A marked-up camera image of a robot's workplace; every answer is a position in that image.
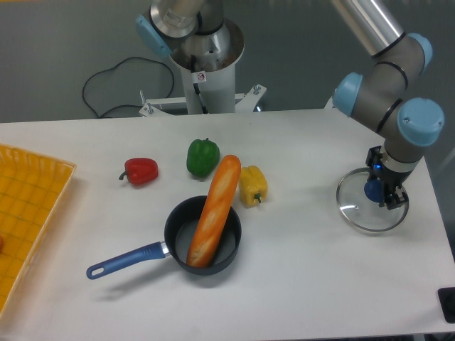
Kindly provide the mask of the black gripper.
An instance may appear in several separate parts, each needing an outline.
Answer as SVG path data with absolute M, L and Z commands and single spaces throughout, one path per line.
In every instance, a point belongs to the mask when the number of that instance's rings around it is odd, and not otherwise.
M 380 181 L 380 207 L 394 210 L 408 203 L 408 194 L 402 184 L 414 170 L 414 163 L 382 163 L 381 146 L 368 150 L 365 164 L 369 177 Z

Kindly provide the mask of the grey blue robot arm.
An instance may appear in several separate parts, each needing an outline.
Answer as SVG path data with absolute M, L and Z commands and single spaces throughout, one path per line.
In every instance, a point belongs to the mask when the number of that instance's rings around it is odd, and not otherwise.
M 429 99 L 402 100 L 432 59 L 423 36 L 406 33 L 381 1 L 335 1 L 334 8 L 375 61 L 368 76 L 351 73 L 332 96 L 333 106 L 384 138 L 368 151 L 368 199 L 392 210 L 408 203 L 402 184 L 439 137 L 441 107 Z M 245 48 L 242 32 L 223 14 L 221 1 L 153 1 L 136 19 L 143 42 L 181 69 L 191 114 L 253 108 L 235 99 L 235 64 Z

